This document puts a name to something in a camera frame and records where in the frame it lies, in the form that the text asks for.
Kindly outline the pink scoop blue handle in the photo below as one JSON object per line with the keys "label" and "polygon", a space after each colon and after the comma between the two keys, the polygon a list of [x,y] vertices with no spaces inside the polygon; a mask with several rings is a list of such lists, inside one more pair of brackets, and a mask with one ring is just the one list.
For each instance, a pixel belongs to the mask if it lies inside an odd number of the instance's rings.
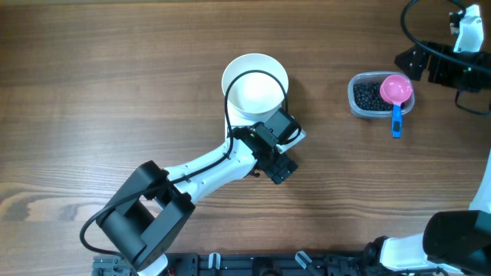
{"label": "pink scoop blue handle", "polygon": [[413,94],[410,80],[403,75],[392,74],[382,82],[379,94],[385,102],[392,106],[391,133],[394,139],[399,139],[403,128],[401,105]]}

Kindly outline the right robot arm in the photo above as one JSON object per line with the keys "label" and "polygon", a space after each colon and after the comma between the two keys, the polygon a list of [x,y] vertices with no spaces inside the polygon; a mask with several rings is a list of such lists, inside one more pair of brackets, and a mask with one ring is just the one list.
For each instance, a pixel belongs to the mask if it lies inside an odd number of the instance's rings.
{"label": "right robot arm", "polygon": [[[449,45],[424,41],[395,57],[413,81],[429,70],[428,81],[478,92],[490,87],[490,55],[454,51]],[[490,170],[465,211],[438,212],[424,232],[406,238],[382,236],[366,245],[358,258],[361,275],[488,275],[490,273]]]}

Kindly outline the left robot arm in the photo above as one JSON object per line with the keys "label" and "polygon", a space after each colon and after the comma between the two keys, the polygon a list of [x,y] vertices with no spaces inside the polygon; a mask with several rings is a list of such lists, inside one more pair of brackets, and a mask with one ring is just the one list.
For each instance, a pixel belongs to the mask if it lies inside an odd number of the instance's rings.
{"label": "left robot arm", "polygon": [[304,137],[282,108],[264,121],[228,124],[225,142],[193,161],[165,169],[153,161],[137,167],[95,222],[133,271],[157,275],[168,267],[165,252],[200,200],[260,172],[282,183],[298,167],[286,152]]}

